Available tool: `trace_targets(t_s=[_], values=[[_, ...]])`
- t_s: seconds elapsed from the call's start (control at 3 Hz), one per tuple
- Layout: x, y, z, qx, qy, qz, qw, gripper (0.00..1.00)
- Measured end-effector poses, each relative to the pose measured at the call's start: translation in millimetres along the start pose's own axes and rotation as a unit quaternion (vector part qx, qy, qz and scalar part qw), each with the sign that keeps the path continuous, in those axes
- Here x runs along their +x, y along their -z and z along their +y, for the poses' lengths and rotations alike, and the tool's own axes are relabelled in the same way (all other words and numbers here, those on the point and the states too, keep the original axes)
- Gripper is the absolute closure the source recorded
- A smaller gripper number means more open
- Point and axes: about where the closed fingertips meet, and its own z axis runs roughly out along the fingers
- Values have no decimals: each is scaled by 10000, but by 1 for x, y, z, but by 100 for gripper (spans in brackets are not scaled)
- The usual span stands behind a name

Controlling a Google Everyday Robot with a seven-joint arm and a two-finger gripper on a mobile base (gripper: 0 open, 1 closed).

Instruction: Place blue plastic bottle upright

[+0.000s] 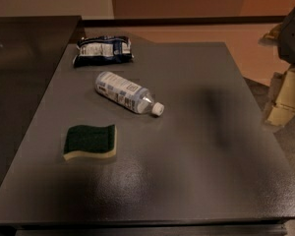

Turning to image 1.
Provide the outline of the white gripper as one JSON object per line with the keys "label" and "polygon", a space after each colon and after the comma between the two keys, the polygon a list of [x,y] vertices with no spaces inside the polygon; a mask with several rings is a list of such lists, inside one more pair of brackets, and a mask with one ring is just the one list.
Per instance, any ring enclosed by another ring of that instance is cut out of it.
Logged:
{"label": "white gripper", "polygon": [[260,38],[260,44],[277,44],[279,58],[294,64],[283,74],[273,74],[268,103],[265,105],[265,122],[284,127],[295,116],[295,7],[282,24],[276,25]]}

